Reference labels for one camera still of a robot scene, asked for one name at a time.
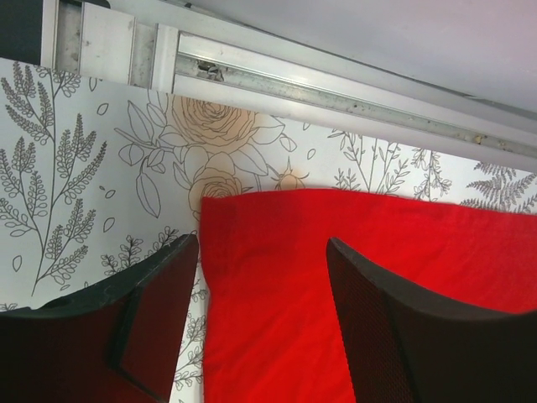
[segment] red cloth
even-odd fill
[[[355,401],[329,237],[446,296],[537,307],[536,216],[360,192],[264,192],[204,199],[200,236],[211,291],[207,403]]]

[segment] floral pattern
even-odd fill
[[[0,77],[0,311],[196,233],[203,196],[333,187],[537,211],[535,173],[9,60]],[[202,400],[209,297],[199,265],[172,401]]]

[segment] red fabric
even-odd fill
[[[537,307],[535,216],[360,192],[264,192],[203,200],[200,235],[211,291],[207,403],[355,401],[329,237],[458,300]]]

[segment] white floral surface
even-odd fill
[[[536,174],[10,60],[0,77],[3,311],[195,232],[201,196],[333,187],[535,211]],[[202,401],[208,296],[198,270],[175,402]]]

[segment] folded red cloth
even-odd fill
[[[500,311],[537,307],[537,217],[335,190],[204,199],[205,398],[354,402],[326,242]]]

